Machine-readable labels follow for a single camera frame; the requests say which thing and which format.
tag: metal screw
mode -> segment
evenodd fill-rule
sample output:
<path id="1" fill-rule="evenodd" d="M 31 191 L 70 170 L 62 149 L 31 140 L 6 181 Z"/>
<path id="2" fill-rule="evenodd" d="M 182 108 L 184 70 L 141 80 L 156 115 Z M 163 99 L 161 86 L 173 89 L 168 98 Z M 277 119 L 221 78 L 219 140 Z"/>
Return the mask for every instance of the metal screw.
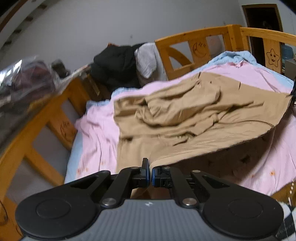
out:
<path id="1" fill-rule="evenodd" d="M 189 198 L 183 199 L 182 203 L 184 203 L 186 206 L 193 206 L 197 204 L 197 201 L 196 199 L 189 197 Z"/>
<path id="2" fill-rule="evenodd" d="M 103 201 L 102 201 L 102 204 L 105 205 L 105 206 L 113 206 L 114 204 L 116 203 L 116 200 L 114 198 L 105 198 Z"/>

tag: wooden bed frame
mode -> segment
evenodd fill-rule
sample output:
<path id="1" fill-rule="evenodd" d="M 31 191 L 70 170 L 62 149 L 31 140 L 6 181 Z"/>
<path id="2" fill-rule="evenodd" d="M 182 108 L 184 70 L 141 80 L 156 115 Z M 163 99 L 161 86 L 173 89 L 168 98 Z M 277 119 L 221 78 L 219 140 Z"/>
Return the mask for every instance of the wooden bed frame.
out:
<path id="1" fill-rule="evenodd" d="M 296 36 L 273 30 L 244 28 L 240 25 L 226 25 L 222 27 L 204 28 L 190 32 L 175 34 L 155 41 L 163 61 L 167 76 L 170 80 L 180 77 L 195 68 L 206 64 L 210 59 L 210 52 L 206 37 L 222 35 L 225 50 L 250 50 L 249 36 L 263 38 L 266 67 L 281 73 L 281 43 L 296 46 Z M 193 63 L 181 52 L 171 47 L 173 44 L 188 42 Z M 170 57 L 176 59 L 182 67 L 174 69 Z M 21 130 L 0 157 L 0 240 L 17 241 L 21 238 L 14 218 L 16 204 L 6 197 L 6 192 L 23 158 L 54 186 L 62 185 L 62 177 L 42 156 L 32 147 L 32 142 L 44 126 L 58 137 L 60 142 L 71 150 L 76 130 L 61 109 L 65 100 L 70 100 L 77 113 L 85 113 L 86 101 L 89 100 L 79 78 L 75 78 L 62 95 L 54 97 L 49 103 Z M 288 184 L 273 197 L 287 202 L 293 202 L 294 184 Z"/>

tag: black circular joint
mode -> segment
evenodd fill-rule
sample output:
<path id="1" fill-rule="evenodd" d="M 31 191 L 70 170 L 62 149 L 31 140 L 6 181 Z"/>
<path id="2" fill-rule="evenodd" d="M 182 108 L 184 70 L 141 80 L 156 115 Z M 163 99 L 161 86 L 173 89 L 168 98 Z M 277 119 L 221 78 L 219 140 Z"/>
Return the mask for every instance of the black circular joint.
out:
<path id="1" fill-rule="evenodd" d="M 26 198 L 18 205 L 15 218 L 27 236 L 60 240 L 83 232 L 97 213 L 96 205 L 84 190 L 70 188 Z"/>
<path id="2" fill-rule="evenodd" d="M 258 194 L 256 197 L 210 197 L 203 215 L 217 231 L 243 239 L 259 239 L 276 233 L 283 211 L 276 200 Z"/>

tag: smiling star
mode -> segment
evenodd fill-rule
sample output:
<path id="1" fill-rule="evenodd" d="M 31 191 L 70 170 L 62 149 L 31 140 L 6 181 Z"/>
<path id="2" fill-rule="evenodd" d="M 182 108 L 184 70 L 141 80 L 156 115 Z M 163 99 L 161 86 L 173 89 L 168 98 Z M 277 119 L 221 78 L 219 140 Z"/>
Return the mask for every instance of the smiling star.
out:
<path id="1" fill-rule="evenodd" d="M 266 55 L 268 57 L 270 65 L 273 64 L 275 67 L 277 67 L 279 65 L 280 57 L 275 53 L 274 49 L 271 49 L 270 52 L 266 53 Z"/>

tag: pink sheet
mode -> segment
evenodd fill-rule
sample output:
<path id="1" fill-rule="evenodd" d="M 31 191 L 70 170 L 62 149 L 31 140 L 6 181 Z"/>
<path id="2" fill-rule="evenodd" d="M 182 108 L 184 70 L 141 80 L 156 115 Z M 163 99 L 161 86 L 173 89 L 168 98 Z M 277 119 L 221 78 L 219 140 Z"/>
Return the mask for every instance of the pink sheet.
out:
<path id="1" fill-rule="evenodd" d="M 281 86 L 275 77 L 262 68 L 255 67 L 248 62 L 239 64 L 227 63 L 207 68 L 207 72 L 221 74 L 236 79 L 244 84 L 261 89 L 287 92 L 291 90 Z M 83 153 L 79 161 L 76 178 L 82 178 L 100 170 L 109 170 L 115 174 L 117 144 L 119 128 L 114 122 L 113 102 L 119 98 L 135 95 L 147 95 L 179 83 L 182 79 L 193 74 L 188 73 L 178 79 L 168 82 L 153 82 L 143 88 L 123 92 L 110 103 L 97 107 L 92 106 L 88 112 L 76 122 L 76 128 L 82 132 Z M 296 177 L 296 168 L 293 160 L 296 160 L 296 148 L 293 148 L 293 137 L 296 134 L 296 118 L 288 113 L 280 122 L 274 133 L 269 135 L 269 144 L 265 154 L 248 175 L 239 182 L 240 185 L 271 195 Z M 234 175 L 240 172 L 240 168 L 233 170 Z"/>

